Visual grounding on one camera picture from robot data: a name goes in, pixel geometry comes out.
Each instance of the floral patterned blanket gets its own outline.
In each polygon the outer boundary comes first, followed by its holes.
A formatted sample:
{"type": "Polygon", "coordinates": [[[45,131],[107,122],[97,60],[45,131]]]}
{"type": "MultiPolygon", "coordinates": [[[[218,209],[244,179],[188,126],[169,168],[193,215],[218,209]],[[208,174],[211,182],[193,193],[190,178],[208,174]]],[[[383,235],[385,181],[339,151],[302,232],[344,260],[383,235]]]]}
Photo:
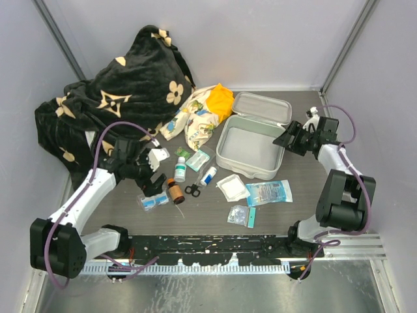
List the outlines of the floral patterned blanket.
{"type": "MultiPolygon", "coordinates": [[[[38,142],[68,168],[77,188],[93,165],[96,142],[106,126],[129,121],[156,134],[194,87],[169,32],[148,25],[125,56],[116,57],[93,80],[67,85],[63,97],[35,110],[38,142]]],[[[149,140],[136,128],[117,126],[104,138],[101,153],[109,155],[120,135],[149,140]]]]}

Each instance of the white bottle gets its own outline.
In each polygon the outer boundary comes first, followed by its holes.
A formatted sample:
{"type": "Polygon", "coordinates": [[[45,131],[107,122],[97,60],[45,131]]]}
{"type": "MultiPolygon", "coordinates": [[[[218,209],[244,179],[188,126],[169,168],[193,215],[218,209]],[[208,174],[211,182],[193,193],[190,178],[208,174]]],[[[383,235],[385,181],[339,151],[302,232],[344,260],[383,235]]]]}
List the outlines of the white bottle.
{"type": "Polygon", "coordinates": [[[207,186],[208,183],[212,180],[213,176],[217,173],[217,168],[214,166],[210,167],[206,174],[204,174],[203,178],[200,180],[201,186],[207,186]]]}
{"type": "Polygon", "coordinates": [[[177,183],[185,182],[185,171],[187,167],[185,165],[185,158],[180,156],[178,158],[178,163],[175,165],[174,181],[177,183]]]}

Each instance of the gray tabletop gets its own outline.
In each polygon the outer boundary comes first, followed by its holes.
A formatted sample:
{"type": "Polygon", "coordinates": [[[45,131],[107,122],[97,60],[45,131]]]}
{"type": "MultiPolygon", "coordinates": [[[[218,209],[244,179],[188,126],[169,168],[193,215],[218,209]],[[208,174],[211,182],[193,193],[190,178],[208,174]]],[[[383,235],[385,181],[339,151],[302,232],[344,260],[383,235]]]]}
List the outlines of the gray tabletop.
{"type": "MultiPolygon", "coordinates": [[[[312,106],[320,106],[321,101],[314,91],[282,91],[258,93],[267,97],[286,100],[293,107],[293,120],[306,121],[305,112],[312,106]]],[[[223,130],[220,125],[214,131],[213,137],[206,146],[216,150],[218,139],[223,130]]],[[[168,177],[173,176],[177,156],[174,151],[187,146],[184,133],[167,142],[161,135],[158,140],[166,147],[172,157],[164,161],[158,170],[168,177]]],[[[281,168],[273,180],[287,179],[293,193],[293,203],[270,203],[257,207],[255,227],[246,228],[227,223],[227,216],[232,206],[246,205],[246,200],[227,202],[223,193],[216,188],[216,183],[231,175],[233,172],[220,168],[213,181],[201,191],[198,198],[184,194],[186,200],[179,205],[180,211],[168,203],[156,207],[146,213],[137,203],[140,189],[132,180],[121,181],[110,192],[93,213],[86,226],[84,234],[98,230],[105,224],[113,224],[128,229],[130,235],[246,235],[246,234],[278,234],[285,235],[288,227],[297,220],[310,217],[315,212],[315,206],[326,180],[323,167],[314,159],[311,153],[298,156],[285,152],[281,168]]],[[[192,184],[197,174],[187,169],[185,183],[179,184],[184,190],[185,186],[192,184]]],[[[263,182],[259,179],[240,178],[244,183],[263,182]]]]}

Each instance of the pill bottle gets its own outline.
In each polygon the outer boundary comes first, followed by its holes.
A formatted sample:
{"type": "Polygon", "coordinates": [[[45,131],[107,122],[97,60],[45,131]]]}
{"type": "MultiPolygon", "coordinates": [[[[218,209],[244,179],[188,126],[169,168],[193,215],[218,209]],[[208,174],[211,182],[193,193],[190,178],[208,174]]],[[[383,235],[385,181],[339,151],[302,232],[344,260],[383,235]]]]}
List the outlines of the pill bottle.
{"type": "Polygon", "coordinates": [[[184,202],[185,198],[182,194],[182,191],[180,189],[180,186],[177,185],[177,183],[174,181],[174,179],[169,178],[167,180],[168,183],[168,191],[171,195],[172,200],[174,201],[174,204],[180,204],[184,202]]]}
{"type": "Polygon", "coordinates": [[[185,171],[187,167],[185,165],[185,158],[183,156],[180,156],[178,158],[178,163],[175,165],[175,173],[174,173],[174,180],[177,183],[183,183],[185,182],[185,171]]]}
{"type": "Polygon", "coordinates": [[[216,173],[217,168],[214,166],[210,167],[208,171],[206,171],[206,174],[204,174],[203,178],[200,180],[201,186],[207,186],[212,178],[216,175],[216,173]]]}

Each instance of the robotic arm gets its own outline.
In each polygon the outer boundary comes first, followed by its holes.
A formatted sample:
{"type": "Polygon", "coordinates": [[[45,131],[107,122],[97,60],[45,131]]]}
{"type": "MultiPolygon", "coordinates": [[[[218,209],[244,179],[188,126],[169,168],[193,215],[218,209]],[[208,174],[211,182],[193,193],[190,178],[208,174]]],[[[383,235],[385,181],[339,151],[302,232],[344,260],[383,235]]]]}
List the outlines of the robotic arm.
{"type": "Polygon", "coordinates": [[[320,117],[316,107],[307,112],[309,120],[302,125],[292,121],[274,144],[304,156],[311,151],[325,168],[328,177],[316,206],[316,213],[307,220],[298,221],[288,231],[288,245],[315,243],[317,235],[330,230],[361,231],[367,222],[367,205],[353,171],[359,174],[372,202],[375,180],[363,176],[340,147],[336,131],[339,121],[320,117]]]}
{"type": "Polygon", "coordinates": [[[119,138],[110,157],[102,159],[90,182],[93,170],[75,191],[70,199],[49,219],[37,218],[31,225],[31,266],[46,270],[44,249],[46,239],[54,223],[65,209],[76,203],[59,222],[53,234],[49,249],[49,261],[53,273],[75,278],[83,269],[85,262],[109,251],[120,256],[130,248],[128,231],[122,227],[105,225],[95,233],[81,236],[84,225],[102,199],[123,179],[134,179],[146,196],[162,192],[166,176],[161,174],[155,182],[151,177],[159,168],[160,162],[169,157],[166,149],[158,143],[156,148],[144,148],[137,153],[137,142],[119,138]]]}

